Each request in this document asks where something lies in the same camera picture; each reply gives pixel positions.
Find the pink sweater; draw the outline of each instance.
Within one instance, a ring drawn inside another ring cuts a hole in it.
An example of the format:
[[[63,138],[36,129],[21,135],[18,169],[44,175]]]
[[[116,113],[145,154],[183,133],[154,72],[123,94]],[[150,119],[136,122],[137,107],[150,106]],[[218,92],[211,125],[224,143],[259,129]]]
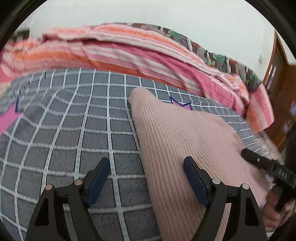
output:
[[[240,156],[244,144],[219,116],[163,103],[142,87],[128,100],[163,241],[191,240],[205,212],[183,170],[186,156],[226,185],[248,183],[257,202],[264,202],[268,182]],[[229,209],[226,205],[216,240],[223,238]]]

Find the striped blanket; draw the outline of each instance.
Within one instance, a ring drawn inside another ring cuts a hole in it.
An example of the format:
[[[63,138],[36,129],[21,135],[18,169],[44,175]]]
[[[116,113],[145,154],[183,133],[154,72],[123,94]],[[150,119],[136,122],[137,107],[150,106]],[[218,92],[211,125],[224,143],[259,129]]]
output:
[[[77,66],[144,77],[214,99],[243,115],[254,133],[274,121],[262,84],[249,93],[238,75],[207,66],[195,53],[160,33],[122,24],[53,28],[41,40],[8,44],[0,72],[9,80]]]

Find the human hand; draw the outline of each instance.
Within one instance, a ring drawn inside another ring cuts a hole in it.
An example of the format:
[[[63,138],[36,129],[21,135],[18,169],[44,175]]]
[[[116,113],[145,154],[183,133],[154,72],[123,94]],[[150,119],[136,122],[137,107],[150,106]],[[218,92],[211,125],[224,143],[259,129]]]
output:
[[[273,228],[283,225],[287,219],[293,215],[295,207],[294,199],[290,200],[284,205],[283,210],[285,213],[283,216],[281,216],[281,214],[275,210],[278,201],[279,197],[272,191],[269,191],[266,197],[266,204],[262,209],[263,221],[267,232],[271,231]]]

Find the gray checkered bedsheet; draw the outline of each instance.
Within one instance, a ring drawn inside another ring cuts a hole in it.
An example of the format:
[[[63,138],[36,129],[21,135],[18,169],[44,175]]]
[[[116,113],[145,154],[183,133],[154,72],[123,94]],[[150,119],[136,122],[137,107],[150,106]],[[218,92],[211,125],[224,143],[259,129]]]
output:
[[[29,88],[24,82],[31,80]],[[0,217],[16,240],[25,239],[44,187],[69,185],[102,157],[111,174],[89,212],[103,240],[160,240],[127,97],[144,86],[158,99],[192,101],[194,110],[221,116],[251,150],[262,154],[246,121],[227,107],[152,80],[90,69],[57,69],[13,82],[0,112],[20,90],[24,115],[0,136]],[[77,240],[69,207],[65,215]]]

